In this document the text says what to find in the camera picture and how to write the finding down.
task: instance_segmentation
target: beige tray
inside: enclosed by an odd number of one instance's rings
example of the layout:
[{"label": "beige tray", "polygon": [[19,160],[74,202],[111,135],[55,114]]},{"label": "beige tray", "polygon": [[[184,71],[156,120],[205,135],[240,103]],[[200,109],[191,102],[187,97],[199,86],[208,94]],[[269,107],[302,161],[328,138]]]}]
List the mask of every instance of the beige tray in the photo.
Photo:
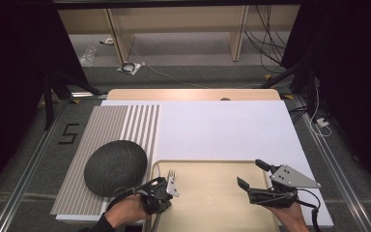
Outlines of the beige tray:
[{"label": "beige tray", "polygon": [[153,178],[166,177],[169,169],[176,173],[181,195],[161,215],[157,231],[279,231],[273,214],[249,204],[246,192],[237,185],[238,176],[252,188],[267,188],[265,172],[253,161],[159,161]]}]

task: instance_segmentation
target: black cable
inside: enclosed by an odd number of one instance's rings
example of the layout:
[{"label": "black cable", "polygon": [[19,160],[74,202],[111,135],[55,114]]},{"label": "black cable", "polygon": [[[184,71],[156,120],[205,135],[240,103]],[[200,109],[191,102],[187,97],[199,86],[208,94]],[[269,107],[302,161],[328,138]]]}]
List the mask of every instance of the black cable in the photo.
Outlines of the black cable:
[{"label": "black cable", "polygon": [[268,58],[270,58],[271,60],[273,60],[276,63],[278,61],[275,60],[273,57],[271,57],[267,52],[265,52],[263,48],[259,47],[258,44],[256,44],[254,41],[252,41],[252,39],[248,36],[248,34],[246,32],[245,32],[245,34],[248,37],[249,41],[251,42],[252,46],[260,52],[261,66],[263,67],[263,69],[270,72],[270,73],[283,73],[283,72],[271,71],[271,70],[267,69],[267,67],[264,65],[264,63],[262,61],[262,55],[267,56]]},{"label": "black cable", "polygon": [[307,106],[301,106],[301,107],[298,107],[298,108],[294,108],[294,109],[291,109],[289,110],[288,112],[298,112],[298,110],[306,110]]},{"label": "black cable", "polygon": [[[264,43],[263,41],[261,41],[260,39],[256,38],[254,35],[252,35],[251,32],[249,32],[249,34],[251,35],[251,37],[257,41],[257,42],[261,42],[261,43]],[[275,45],[276,47],[279,47],[279,48],[282,48],[282,49],[285,49],[285,46],[281,46],[281,45]]]},{"label": "black cable", "polygon": [[268,203],[268,202],[272,202],[272,201],[278,201],[278,200],[281,200],[281,199],[284,199],[284,198],[287,198],[287,197],[288,197],[287,195],[283,195],[283,196],[280,196],[280,197],[277,197],[277,198],[274,198],[274,199],[270,199],[270,200],[265,200],[265,201],[257,202],[257,203],[255,203],[255,204],[257,204],[257,205],[261,205],[261,204]]},{"label": "black cable", "polygon": [[267,23],[265,22],[265,20],[264,20],[263,17],[261,16],[261,13],[260,13],[260,11],[259,11],[259,9],[258,9],[258,5],[255,6],[255,7],[256,7],[256,9],[257,9],[258,16],[260,16],[260,19],[261,19],[261,22],[262,22],[262,24],[263,24],[263,27],[264,27],[264,29],[265,29],[265,31],[266,31],[266,34],[265,34],[265,36],[264,36],[263,44],[264,44],[264,42],[265,42],[265,40],[266,40],[266,38],[267,38],[267,35],[268,35],[268,36],[270,37],[270,43],[271,43],[270,50],[271,50],[271,48],[272,48],[275,57],[277,57],[277,55],[276,55],[276,53],[275,53],[275,51],[274,51],[275,42],[273,41],[273,38],[272,38],[272,36],[271,36],[271,32],[270,32],[270,27],[271,27],[271,26],[270,26],[270,20],[271,20],[271,6],[270,6],[270,5],[267,5],[266,8],[264,9],[264,11],[267,12]]},{"label": "black cable", "polygon": [[141,189],[143,189],[144,187],[146,186],[149,186],[151,185],[152,183],[154,182],[158,182],[158,181],[161,181],[163,180],[162,177],[156,177],[154,178],[153,180],[149,181],[149,182],[146,182],[145,184],[143,185],[140,185],[138,187],[132,187],[132,188],[122,188],[122,189],[126,189],[125,191],[122,191],[120,192],[110,203],[109,205],[107,206],[107,209],[106,209],[106,212],[109,211],[115,204],[117,204],[118,202],[120,202],[121,200],[125,199],[126,197],[130,196],[130,195],[134,195],[136,194],[138,191],[140,191]]},{"label": "black cable", "polygon": [[299,115],[297,115],[297,116],[295,117],[295,119],[292,120],[292,124],[295,124],[295,123],[298,121],[298,119],[299,119],[302,115],[304,115],[305,113],[306,113],[306,111],[303,111],[303,112],[301,112]]},{"label": "black cable", "polygon": [[314,229],[315,229],[316,232],[321,232],[321,229],[319,228],[319,225],[318,225],[318,213],[319,213],[319,208],[321,207],[321,200],[318,198],[318,196],[316,196],[310,190],[303,189],[303,188],[298,188],[298,190],[302,190],[302,191],[306,191],[308,193],[311,193],[318,200],[318,207],[315,206],[315,205],[312,205],[312,204],[309,204],[309,203],[300,201],[300,200],[296,200],[296,202],[299,203],[299,204],[301,204],[301,205],[304,205],[304,206],[313,208],[312,209],[312,224],[313,224],[313,227],[314,227]]},{"label": "black cable", "polygon": [[281,39],[281,37],[279,36],[279,34],[276,32],[276,31],[274,31],[275,32],[275,34],[276,34],[276,36],[279,38],[279,40],[282,42],[282,44],[284,44],[285,46],[287,45],[286,43],[284,43],[284,41],[282,41],[282,39]]}]

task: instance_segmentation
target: wooden table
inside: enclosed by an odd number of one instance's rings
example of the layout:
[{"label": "wooden table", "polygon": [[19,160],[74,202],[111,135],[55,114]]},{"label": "wooden table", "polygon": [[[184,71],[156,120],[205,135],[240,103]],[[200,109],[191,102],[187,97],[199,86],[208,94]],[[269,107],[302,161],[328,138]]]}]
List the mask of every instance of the wooden table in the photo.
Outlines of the wooden table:
[{"label": "wooden table", "polygon": [[273,89],[114,89],[108,100],[125,101],[214,101],[227,98],[235,101],[277,101]]}]

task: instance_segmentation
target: gray carpet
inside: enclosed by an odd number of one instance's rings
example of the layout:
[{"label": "gray carpet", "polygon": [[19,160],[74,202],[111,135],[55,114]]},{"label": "gray carpet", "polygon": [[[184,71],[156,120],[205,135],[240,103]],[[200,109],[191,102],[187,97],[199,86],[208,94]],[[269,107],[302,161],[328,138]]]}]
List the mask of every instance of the gray carpet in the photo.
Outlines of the gray carpet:
[{"label": "gray carpet", "polygon": [[[268,73],[259,66],[155,67],[154,69],[175,77],[179,81],[209,88],[239,88],[243,86],[245,86],[244,88],[251,88],[252,86],[246,85],[264,83],[264,74]],[[116,68],[85,68],[84,71],[90,84],[102,91],[128,88],[197,88],[180,83],[165,75],[157,74],[146,67],[142,67],[136,75],[117,72]],[[284,80],[276,86],[279,93],[286,94],[289,92],[289,85],[283,85],[288,81],[289,79]],[[71,88],[73,91],[79,91],[77,87],[72,86]],[[294,100],[284,101],[287,109],[298,107]],[[54,216],[50,216],[49,212],[71,164],[91,111],[101,101],[89,99],[81,100],[79,103],[74,101],[64,103],[66,108],[49,140],[42,162],[34,174],[9,231],[62,232],[76,231],[85,226],[59,222]],[[340,129],[334,125],[334,120],[329,121],[333,125],[330,127],[332,135],[326,138],[328,145],[340,166],[345,170],[355,192],[371,217],[371,178],[363,167],[352,159],[352,150],[346,143]],[[71,141],[70,136],[62,136],[67,124],[78,124],[78,126],[70,126],[68,129],[68,132],[76,133],[76,138],[72,144],[59,144],[59,142]],[[42,105],[39,105],[35,121],[31,124],[23,142],[19,145],[17,153],[0,176],[0,212],[35,151],[43,133],[43,128],[44,109]],[[295,123],[295,128],[314,176],[323,186],[321,193],[334,220],[334,227],[323,229],[323,231],[358,231],[357,224],[336,183],[333,181],[304,120],[299,119]]]}]

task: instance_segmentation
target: robotic hand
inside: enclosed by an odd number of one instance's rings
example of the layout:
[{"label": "robotic hand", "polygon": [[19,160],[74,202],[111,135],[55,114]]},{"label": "robotic hand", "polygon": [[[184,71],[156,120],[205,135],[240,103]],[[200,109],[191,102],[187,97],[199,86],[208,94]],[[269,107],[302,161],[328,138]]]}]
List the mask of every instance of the robotic hand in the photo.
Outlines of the robotic hand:
[{"label": "robotic hand", "polygon": [[[301,205],[311,207],[313,208],[313,226],[316,231],[320,231],[317,217],[321,202],[315,194],[300,188],[318,189],[321,185],[288,165],[269,165],[260,159],[255,160],[255,164],[264,171],[271,172],[270,179],[272,187],[268,189],[250,188],[247,182],[237,177],[237,183],[240,188],[248,193],[249,203],[274,208],[289,208],[294,202],[297,202]],[[298,199],[298,190],[305,190],[313,194],[319,202],[318,207],[300,201]]]},{"label": "robotic hand", "polygon": [[137,188],[129,188],[121,192],[110,202],[106,211],[109,211],[116,203],[132,194],[141,194],[141,202],[144,211],[149,214],[160,214],[171,206],[170,200],[173,196],[179,196],[174,186],[174,179],[168,177],[157,177]]}]

